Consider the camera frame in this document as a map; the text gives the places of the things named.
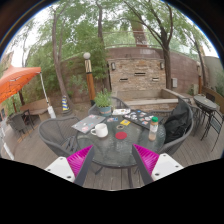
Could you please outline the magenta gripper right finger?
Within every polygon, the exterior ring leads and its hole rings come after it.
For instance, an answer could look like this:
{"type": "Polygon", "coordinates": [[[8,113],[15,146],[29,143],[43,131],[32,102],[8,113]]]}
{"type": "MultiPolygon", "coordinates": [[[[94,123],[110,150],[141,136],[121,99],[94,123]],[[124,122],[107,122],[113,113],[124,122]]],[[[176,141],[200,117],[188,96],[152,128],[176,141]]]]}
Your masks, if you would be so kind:
{"type": "Polygon", "coordinates": [[[145,185],[183,169],[168,154],[157,154],[137,144],[132,145],[132,154],[145,185]]]}

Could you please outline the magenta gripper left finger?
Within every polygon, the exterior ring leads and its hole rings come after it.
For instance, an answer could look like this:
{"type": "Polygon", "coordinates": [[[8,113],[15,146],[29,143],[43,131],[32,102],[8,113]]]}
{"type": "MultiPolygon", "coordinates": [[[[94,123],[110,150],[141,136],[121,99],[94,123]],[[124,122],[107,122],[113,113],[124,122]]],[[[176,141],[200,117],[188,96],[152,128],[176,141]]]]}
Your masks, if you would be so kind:
{"type": "Polygon", "coordinates": [[[69,157],[58,157],[46,171],[68,180],[76,185],[84,184],[89,166],[94,156],[94,146],[87,146],[69,157]]]}

